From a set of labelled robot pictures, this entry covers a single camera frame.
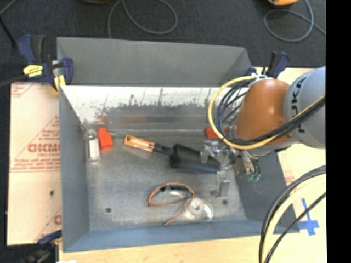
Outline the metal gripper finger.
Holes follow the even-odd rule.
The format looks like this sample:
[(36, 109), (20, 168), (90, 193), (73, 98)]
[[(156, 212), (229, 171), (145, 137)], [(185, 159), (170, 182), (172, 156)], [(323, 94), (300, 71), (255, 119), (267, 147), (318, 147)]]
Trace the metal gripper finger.
[(219, 171), (216, 174), (216, 187), (211, 191), (212, 197), (226, 197), (228, 195), (230, 180), (227, 179), (225, 171)]
[(214, 158), (220, 153), (219, 142), (214, 140), (205, 140), (201, 150), (201, 162), (206, 163), (209, 158)]

